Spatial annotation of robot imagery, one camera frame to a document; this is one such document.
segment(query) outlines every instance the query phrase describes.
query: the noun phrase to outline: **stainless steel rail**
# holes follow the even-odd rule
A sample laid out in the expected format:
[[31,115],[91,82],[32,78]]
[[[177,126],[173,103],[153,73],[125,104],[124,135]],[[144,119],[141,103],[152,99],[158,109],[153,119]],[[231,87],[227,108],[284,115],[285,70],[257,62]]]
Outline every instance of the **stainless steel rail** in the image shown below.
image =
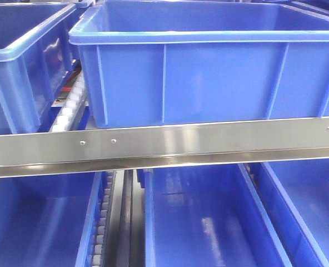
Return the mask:
[[329,117],[0,136],[0,177],[329,157]]

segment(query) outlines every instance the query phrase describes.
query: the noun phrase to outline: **white roller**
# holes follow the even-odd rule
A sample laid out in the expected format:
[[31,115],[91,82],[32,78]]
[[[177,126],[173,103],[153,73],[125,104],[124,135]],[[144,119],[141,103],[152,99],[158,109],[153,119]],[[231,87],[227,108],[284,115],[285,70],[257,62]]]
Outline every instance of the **white roller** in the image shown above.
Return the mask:
[[52,132],[65,132],[66,126],[65,125],[53,125],[51,131]]
[[64,107],[61,111],[61,114],[65,115],[65,116],[68,116],[68,117],[71,117],[73,115],[73,110],[69,107]]
[[69,124],[69,117],[66,115],[60,115],[56,118],[56,123],[58,125],[65,125],[68,126]]

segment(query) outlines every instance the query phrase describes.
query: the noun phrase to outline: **crate bottom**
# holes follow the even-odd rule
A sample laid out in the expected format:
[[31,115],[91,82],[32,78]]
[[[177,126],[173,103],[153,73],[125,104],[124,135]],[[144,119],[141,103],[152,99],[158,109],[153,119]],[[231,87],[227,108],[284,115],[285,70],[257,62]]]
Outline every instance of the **crate bottom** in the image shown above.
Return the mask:
[[74,266],[88,201],[22,200],[0,246],[0,267]]

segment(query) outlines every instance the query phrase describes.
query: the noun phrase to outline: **metal track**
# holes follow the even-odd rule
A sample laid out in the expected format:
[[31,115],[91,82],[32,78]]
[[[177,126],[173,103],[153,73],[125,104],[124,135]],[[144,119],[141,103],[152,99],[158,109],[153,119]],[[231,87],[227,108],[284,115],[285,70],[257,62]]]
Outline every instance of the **metal track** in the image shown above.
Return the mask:
[[0,177],[328,157],[329,117],[0,136]]

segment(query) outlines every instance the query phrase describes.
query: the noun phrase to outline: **blue plastic crate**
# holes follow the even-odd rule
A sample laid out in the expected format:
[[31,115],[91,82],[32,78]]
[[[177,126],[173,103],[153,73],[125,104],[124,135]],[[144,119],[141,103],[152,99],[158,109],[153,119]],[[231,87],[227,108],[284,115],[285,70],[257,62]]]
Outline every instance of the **blue plastic crate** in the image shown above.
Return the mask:
[[98,127],[329,115],[329,18],[294,7],[107,1],[70,42]]
[[243,165],[145,172],[147,267],[292,266]]
[[36,132],[74,68],[72,4],[0,4],[0,134]]
[[264,163],[258,193],[296,267],[329,267],[329,159]]
[[103,178],[0,179],[0,267],[91,267]]

